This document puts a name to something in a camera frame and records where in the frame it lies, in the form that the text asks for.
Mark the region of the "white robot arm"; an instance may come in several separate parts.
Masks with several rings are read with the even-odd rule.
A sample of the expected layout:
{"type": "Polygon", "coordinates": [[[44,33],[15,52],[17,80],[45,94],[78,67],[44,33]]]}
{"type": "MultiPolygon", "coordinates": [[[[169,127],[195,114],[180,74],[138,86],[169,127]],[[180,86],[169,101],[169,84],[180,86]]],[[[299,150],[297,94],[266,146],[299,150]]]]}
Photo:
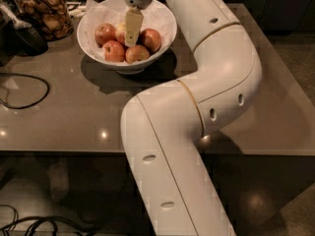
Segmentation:
{"type": "Polygon", "coordinates": [[[197,70],[125,105],[124,150],[157,236],[236,236],[196,143],[251,105],[259,55],[222,0],[165,1],[197,70]]]}

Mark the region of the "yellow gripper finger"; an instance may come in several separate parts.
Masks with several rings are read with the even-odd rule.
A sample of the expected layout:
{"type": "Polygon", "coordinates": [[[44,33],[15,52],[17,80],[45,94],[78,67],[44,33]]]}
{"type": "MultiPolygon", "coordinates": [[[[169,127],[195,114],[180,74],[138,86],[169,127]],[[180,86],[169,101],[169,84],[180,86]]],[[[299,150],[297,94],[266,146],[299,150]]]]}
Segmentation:
{"type": "Polygon", "coordinates": [[[125,45],[132,47],[137,43],[144,16],[137,8],[131,8],[125,15],[125,45]]]}

